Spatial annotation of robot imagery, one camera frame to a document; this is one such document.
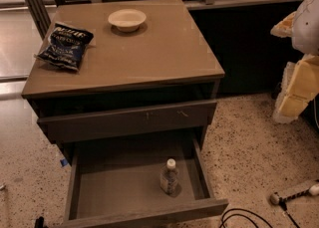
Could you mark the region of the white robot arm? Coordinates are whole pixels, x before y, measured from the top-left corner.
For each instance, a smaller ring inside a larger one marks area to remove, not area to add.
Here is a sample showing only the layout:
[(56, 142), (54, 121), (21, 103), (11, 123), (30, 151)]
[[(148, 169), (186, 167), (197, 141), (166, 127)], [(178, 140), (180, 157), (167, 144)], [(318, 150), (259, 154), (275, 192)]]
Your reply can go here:
[(272, 116), (278, 123), (291, 123), (319, 94), (319, 0), (304, 0), (270, 33), (290, 37), (292, 47), (303, 54), (297, 63), (287, 63)]

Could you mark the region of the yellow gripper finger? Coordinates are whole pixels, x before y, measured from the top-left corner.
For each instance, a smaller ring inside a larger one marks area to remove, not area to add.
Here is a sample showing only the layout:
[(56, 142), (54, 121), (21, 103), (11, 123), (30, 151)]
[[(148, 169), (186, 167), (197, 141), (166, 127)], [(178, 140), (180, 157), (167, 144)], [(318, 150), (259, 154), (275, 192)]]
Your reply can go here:
[(280, 38), (286, 38), (292, 36), (292, 24), (295, 17), (296, 12), (290, 13), (283, 20), (277, 23), (270, 30), (270, 34)]
[(298, 119), (318, 94), (319, 56), (304, 55), (297, 63), (288, 62), (275, 102), (274, 121), (291, 123)]

